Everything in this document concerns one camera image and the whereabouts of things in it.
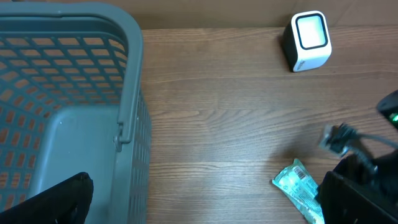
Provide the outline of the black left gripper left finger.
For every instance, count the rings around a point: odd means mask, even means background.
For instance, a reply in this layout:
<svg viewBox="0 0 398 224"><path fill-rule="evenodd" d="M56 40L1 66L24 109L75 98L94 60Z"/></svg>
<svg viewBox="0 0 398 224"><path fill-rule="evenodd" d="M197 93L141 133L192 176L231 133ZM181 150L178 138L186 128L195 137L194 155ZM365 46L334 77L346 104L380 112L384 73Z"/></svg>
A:
<svg viewBox="0 0 398 224"><path fill-rule="evenodd" d="M2 224L84 223L93 199L94 184L80 172L1 212Z"/></svg>

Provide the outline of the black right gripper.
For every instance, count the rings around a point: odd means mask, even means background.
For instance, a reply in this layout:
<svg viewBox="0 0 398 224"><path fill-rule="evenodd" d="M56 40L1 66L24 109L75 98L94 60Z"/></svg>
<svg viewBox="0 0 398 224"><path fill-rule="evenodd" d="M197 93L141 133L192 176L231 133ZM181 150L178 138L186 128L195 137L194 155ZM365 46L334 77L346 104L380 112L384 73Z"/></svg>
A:
<svg viewBox="0 0 398 224"><path fill-rule="evenodd" d="M352 154L333 169L339 175L367 186L397 205L397 152L371 159L370 167Z"/></svg>

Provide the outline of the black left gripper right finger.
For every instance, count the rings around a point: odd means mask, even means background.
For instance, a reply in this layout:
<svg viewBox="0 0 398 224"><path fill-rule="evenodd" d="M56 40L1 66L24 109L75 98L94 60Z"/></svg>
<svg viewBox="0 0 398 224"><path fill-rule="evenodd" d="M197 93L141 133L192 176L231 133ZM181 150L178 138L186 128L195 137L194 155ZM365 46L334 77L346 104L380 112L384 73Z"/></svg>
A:
<svg viewBox="0 0 398 224"><path fill-rule="evenodd" d="M333 171L326 173L317 200L325 224L397 224L397 207L387 198Z"/></svg>

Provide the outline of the mint green wipes packet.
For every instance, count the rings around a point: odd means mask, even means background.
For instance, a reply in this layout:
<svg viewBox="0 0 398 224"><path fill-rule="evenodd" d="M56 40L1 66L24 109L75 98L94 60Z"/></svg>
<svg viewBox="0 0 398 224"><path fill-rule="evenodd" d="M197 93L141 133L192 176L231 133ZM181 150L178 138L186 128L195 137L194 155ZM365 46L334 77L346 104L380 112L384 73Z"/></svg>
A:
<svg viewBox="0 0 398 224"><path fill-rule="evenodd" d="M323 212L315 197L318 184L299 159L282 169L272 183L295 205L296 209L311 224L325 224Z"/></svg>

